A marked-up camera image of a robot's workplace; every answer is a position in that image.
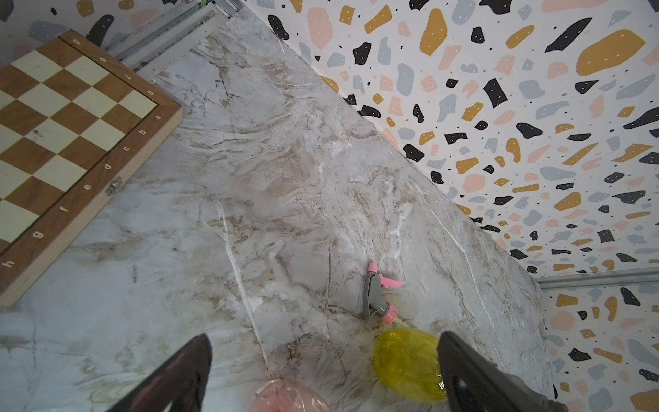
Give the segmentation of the pink transparent spray bottle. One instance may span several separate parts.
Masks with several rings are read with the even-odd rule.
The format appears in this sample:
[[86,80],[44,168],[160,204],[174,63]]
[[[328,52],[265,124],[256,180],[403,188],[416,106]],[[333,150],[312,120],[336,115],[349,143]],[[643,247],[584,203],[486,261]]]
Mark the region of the pink transparent spray bottle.
[[331,412],[331,407],[315,391],[294,380],[281,378],[261,388],[249,412]]

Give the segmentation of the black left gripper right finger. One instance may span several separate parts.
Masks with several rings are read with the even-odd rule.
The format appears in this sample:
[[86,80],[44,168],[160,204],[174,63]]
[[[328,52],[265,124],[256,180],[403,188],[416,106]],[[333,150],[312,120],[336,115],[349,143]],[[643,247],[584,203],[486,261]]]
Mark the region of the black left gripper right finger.
[[452,411],[567,411],[520,377],[499,371],[452,331],[439,338],[438,361]]

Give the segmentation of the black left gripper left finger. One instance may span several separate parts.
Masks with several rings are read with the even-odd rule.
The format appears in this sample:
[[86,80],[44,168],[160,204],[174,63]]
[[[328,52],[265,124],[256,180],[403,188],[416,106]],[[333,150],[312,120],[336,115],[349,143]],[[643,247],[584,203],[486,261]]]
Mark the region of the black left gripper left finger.
[[208,336],[195,336],[110,410],[200,411],[212,357]]

